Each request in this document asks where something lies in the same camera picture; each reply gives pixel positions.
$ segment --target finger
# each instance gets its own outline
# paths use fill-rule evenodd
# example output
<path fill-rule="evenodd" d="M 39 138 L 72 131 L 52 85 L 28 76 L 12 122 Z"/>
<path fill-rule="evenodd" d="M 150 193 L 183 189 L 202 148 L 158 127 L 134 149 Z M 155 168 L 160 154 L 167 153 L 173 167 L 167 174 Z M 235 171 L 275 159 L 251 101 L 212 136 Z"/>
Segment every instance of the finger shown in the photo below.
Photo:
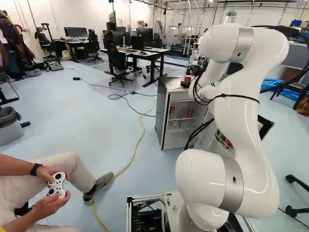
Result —
<path fill-rule="evenodd" d="M 42 198 L 42 200 L 45 201 L 46 203 L 54 202 L 54 201 L 57 201 L 58 199 L 59 199 L 59 194 L 55 194 L 53 196 L 48 196 L 48 197 Z"/>
<path fill-rule="evenodd" d="M 66 180 L 69 180 L 69 178 L 70 178 L 70 173 L 68 172 L 68 170 L 66 170 L 66 169 L 64 169 L 64 168 L 58 168 L 58 167 L 56 167 L 56 168 L 52 168 L 51 170 L 50 170 L 50 174 L 51 175 L 53 175 L 53 174 L 55 174 L 55 173 L 65 173 L 66 174 Z"/>
<path fill-rule="evenodd" d="M 66 192 L 66 196 L 64 198 L 58 199 L 57 201 L 55 201 L 55 204 L 58 208 L 64 206 L 69 199 L 71 198 L 71 193 L 69 191 Z"/>
<path fill-rule="evenodd" d="M 45 181 L 47 181 L 47 182 L 49 182 L 51 184 L 53 184 L 55 182 L 55 179 L 51 175 L 49 175 L 49 174 L 44 174 L 43 177 L 44 177 Z"/>

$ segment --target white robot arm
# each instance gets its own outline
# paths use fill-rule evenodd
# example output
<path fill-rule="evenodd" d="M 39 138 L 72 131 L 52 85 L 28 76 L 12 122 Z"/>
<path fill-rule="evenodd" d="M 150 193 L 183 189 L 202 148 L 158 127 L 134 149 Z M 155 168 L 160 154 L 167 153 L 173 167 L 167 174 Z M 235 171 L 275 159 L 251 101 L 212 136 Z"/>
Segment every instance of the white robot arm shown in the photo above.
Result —
<path fill-rule="evenodd" d="M 286 37 L 270 29 L 225 24 L 211 27 L 203 36 L 200 53 L 213 64 L 200 79 L 200 94 L 209 99 L 225 94 L 212 102 L 213 114 L 236 155 L 188 149 L 177 159 L 176 182 L 184 207 L 202 230 L 219 228 L 227 211 L 259 218 L 273 215 L 278 208 L 277 180 L 259 136 L 258 100 L 263 79 L 286 58 L 288 50 Z M 241 63 L 243 69 L 217 88 L 207 86 L 225 71 L 222 63 L 230 61 Z"/>

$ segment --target hand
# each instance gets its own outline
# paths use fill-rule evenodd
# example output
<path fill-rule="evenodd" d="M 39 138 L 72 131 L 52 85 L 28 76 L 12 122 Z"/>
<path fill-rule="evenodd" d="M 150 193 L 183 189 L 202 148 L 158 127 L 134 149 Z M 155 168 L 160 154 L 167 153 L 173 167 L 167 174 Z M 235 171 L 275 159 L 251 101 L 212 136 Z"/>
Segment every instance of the hand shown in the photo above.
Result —
<path fill-rule="evenodd" d="M 67 191 L 66 196 L 61 199 L 59 199 L 58 194 L 50 197 L 44 197 L 34 204 L 30 213 L 33 214 L 36 221 L 41 220 L 57 212 L 59 208 L 64 206 L 69 201 L 70 197 L 71 194 L 69 191 Z"/>
<path fill-rule="evenodd" d="M 58 172 L 64 172 L 66 174 L 66 179 L 69 180 L 70 178 L 69 172 L 63 168 L 57 168 L 57 167 L 40 166 L 37 169 L 37 176 L 44 179 L 44 181 L 52 184 L 55 182 L 55 179 L 52 177 L 52 175 Z"/>

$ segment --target extension cord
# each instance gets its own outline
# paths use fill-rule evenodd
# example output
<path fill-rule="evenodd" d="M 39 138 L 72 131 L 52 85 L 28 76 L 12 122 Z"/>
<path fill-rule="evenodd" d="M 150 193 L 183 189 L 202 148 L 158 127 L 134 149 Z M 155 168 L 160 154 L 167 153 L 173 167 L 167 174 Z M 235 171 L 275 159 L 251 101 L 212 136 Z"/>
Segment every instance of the extension cord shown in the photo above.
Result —
<path fill-rule="evenodd" d="M 119 175 L 121 175 L 123 172 L 125 172 L 125 170 L 127 170 L 128 167 L 130 167 L 130 165 L 132 164 L 132 162 L 133 162 L 133 160 L 134 160 L 134 158 L 135 158 L 136 152 L 137 152 L 137 148 L 138 148 L 138 146 L 139 146 L 139 144 L 140 144 L 141 140 L 143 139 L 143 137 L 144 137 L 144 135 L 145 135 L 145 132 L 146 132 L 146 128 L 145 128 L 145 125 L 143 124 L 142 117 L 143 117 L 145 114 L 147 114 L 147 113 L 149 113 L 150 111 L 152 111 L 153 108 L 154 108 L 154 107 L 152 107 L 150 110 L 146 111 L 145 113 L 143 113 L 143 114 L 140 116 L 140 124 L 141 124 L 141 126 L 143 127 L 143 133 L 142 133 L 141 137 L 139 138 L 139 140 L 138 140 L 137 143 L 136 143 L 135 150 L 134 150 L 134 153 L 133 153 L 133 156 L 132 156 L 130 162 L 129 162 L 122 170 L 120 170 L 120 171 L 115 175 L 114 179 L 117 178 Z M 107 232 L 111 232 L 111 230 L 104 224 L 104 222 L 100 219 L 100 217 L 99 217 L 98 214 L 97 214 L 97 210 L 96 210 L 96 198 L 95 198 L 95 197 L 94 197 L 94 199 L 93 199 L 93 204 L 92 204 L 92 205 L 93 205 L 93 213 L 94 213 L 96 219 L 99 221 L 99 223 L 104 227 L 104 229 L 105 229 Z"/>

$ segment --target beige pants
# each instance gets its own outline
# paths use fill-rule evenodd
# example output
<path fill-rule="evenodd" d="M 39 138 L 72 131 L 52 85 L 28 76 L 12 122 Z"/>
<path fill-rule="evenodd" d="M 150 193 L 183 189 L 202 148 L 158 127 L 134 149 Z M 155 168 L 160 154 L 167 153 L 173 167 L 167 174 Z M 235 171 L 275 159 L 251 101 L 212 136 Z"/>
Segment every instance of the beige pants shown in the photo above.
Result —
<path fill-rule="evenodd" d="M 59 154 L 34 162 L 44 166 L 61 167 L 70 173 L 70 182 L 81 192 L 90 191 L 96 179 L 86 170 L 75 153 Z M 14 209 L 21 208 L 27 201 L 42 191 L 46 184 L 42 179 L 30 175 L 0 176 L 0 225 L 15 219 Z M 27 232 L 78 232 L 72 227 L 35 224 Z"/>

